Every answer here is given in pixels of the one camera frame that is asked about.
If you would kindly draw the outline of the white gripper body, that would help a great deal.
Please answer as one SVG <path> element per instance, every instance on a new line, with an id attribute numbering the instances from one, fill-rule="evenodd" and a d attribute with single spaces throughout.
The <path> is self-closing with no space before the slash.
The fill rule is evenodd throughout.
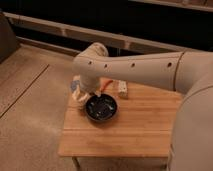
<path id="1" fill-rule="evenodd" d="M 86 93 L 94 93 L 100 88 L 98 77 L 80 76 L 80 89 Z"/>

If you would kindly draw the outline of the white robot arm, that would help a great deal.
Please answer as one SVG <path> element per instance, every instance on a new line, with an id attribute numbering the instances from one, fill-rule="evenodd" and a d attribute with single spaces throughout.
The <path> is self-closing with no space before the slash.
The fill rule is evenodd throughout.
<path id="1" fill-rule="evenodd" d="M 88 93 L 101 77 L 181 93 L 166 171 L 213 171 L 213 52 L 110 57 L 94 43 L 74 58 L 73 69 Z"/>

